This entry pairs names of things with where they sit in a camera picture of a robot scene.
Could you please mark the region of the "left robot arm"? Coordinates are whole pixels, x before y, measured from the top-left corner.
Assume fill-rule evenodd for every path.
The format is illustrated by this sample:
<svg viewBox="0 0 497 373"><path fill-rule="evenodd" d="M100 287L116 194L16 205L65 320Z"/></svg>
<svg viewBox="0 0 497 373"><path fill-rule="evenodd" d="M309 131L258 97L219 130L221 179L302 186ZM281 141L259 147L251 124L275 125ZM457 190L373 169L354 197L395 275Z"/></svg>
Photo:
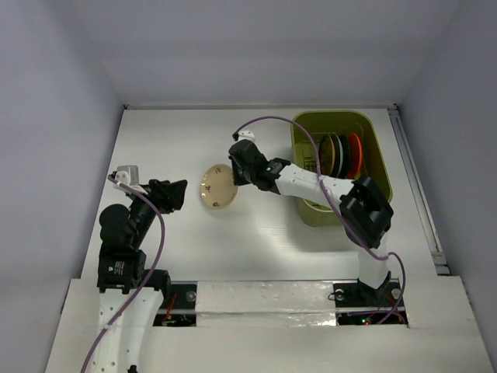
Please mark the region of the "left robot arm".
<svg viewBox="0 0 497 373"><path fill-rule="evenodd" d="M124 171L108 180L131 204L112 204L99 216L98 333L81 370L138 372L156 314L173 300L169 272L157 265L165 246L164 217L182 208L188 183L132 183Z"/></svg>

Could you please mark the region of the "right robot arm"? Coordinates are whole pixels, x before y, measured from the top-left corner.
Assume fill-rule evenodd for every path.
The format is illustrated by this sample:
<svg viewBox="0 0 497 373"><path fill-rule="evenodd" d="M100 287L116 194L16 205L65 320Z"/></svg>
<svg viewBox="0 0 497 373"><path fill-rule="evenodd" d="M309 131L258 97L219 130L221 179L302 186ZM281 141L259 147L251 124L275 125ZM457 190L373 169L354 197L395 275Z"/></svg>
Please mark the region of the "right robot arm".
<svg viewBox="0 0 497 373"><path fill-rule="evenodd" d="M359 247L359 299L371 306L381 303L391 279L384 240L394 212L369 176L359 180L336 179L307 171L286 159L268 160L247 139L232 145L228 158L237 186L252 184L261 191L330 207L342 222L347 237Z"/></svg>

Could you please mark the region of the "brown yellow plate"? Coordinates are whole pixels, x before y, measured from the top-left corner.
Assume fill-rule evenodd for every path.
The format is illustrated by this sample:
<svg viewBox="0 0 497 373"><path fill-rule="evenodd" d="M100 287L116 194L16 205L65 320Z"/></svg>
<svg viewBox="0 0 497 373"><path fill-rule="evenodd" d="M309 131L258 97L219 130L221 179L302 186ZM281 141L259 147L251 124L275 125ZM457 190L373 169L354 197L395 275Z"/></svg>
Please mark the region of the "brown yellow plate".
<svg viewBox="0 0 497 373"><path fill-rule="evenodd" d="M330 135L325 135L321 140L318 148L318 157L320 162L321 173L330 176L335 166L335 144Z"/></svg>

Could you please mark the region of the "beige patterned plate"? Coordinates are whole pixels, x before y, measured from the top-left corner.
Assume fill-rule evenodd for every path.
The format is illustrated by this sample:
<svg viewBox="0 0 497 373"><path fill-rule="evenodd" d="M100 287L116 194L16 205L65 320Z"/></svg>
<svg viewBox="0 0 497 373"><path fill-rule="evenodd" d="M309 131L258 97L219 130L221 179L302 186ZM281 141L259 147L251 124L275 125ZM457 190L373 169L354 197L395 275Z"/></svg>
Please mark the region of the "beige patterned plate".
<svg viewBox="0 0 497 373"><path fill-rule="evenodd" d="M233 170L226 164L211 166L200 183L200 197L209 209L227 207L236 197L238 187L234 184Z"/></svg>

